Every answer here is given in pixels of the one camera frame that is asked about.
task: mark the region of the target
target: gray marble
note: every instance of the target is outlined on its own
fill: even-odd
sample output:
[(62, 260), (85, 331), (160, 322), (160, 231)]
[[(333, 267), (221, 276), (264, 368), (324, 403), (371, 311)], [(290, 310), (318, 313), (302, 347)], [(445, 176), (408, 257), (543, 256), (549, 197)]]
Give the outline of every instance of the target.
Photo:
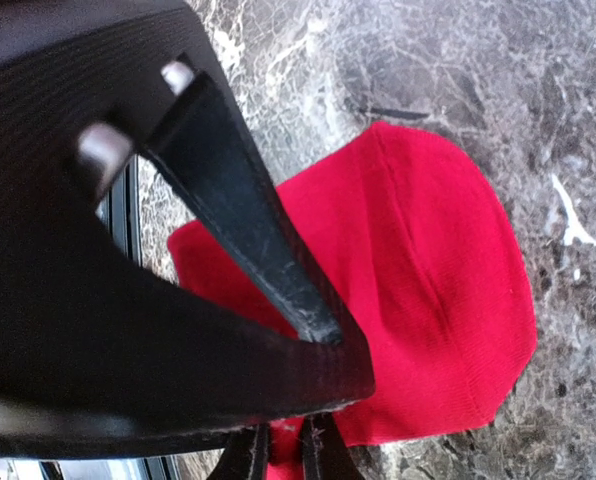
[[(354, 449), (367, 478), (596, 478), (596, 246), (564, 245), (552, 177), (596, 240), (596, 0), (191, 3), (274, 180), (376, 120), (431, 130), (478, 164), (524, 253), (539, 347), (495, 422)], [(141, 202), (145, 263), (173, 279), (164, 241), (190, 216), (148, 166)]]

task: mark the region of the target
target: marble floor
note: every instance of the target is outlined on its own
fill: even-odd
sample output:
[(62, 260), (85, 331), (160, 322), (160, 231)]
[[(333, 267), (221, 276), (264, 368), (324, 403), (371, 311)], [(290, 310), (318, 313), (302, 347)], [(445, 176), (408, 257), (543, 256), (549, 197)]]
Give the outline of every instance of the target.
[[(376, 120), (431, 130), (478, 164), (524, 253), (539, 347), (496, 421), (355, 449), (367, 478), (596, 479), (596, 0), (191, 4), (275, 181)], [(140, 188), (145, 264), (173, 279), (165, 239), (189, 214), (149, 165)]]

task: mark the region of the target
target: red beanie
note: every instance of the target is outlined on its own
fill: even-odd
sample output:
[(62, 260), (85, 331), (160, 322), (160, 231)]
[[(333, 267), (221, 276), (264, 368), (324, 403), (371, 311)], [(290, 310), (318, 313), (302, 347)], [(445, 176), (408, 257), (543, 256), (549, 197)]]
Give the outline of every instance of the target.
[[(335, 415), (345, 443), (491, 422), (536, 326), (514, 233), (469, 158), (439, 136), (377, 123), (278, 190), (369, 341), (376, 393)], [(184, 288), (295, 337), (202, 225), (177, 230), (169, 249)], [(300, 420), (275, 425), (269, 478), (299, 477), (299, 431)]]

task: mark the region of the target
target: metal bolt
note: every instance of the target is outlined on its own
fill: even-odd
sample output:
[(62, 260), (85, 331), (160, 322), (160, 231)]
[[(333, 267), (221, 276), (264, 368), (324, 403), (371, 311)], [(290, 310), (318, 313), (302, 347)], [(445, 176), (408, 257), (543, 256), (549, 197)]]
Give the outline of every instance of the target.
[(94, 201), (100, 201), (122, 172), (134, 152), (133, 142), (116, 128), (94, 123), (78, 137), (78, 175)]
[(177, 60), (162, 67), (160, 73), (176, 96), (184, 92), (194, 81), (194, 72), (187, 65)]

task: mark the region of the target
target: floor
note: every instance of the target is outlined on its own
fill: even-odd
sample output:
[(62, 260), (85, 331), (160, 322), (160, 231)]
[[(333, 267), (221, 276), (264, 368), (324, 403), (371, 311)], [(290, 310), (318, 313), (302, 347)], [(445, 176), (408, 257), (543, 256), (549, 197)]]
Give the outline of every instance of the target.
[[(377, 120), (431, 130), (524, 253), (539, 347), (494, 424), (356, 449), (367, 478), (596, 478), (596, 0), (191, 3), (276, 181)], [(174, 279), (165, 239), (191, 217), (149, 165), (141, 207), (145, 263)]]

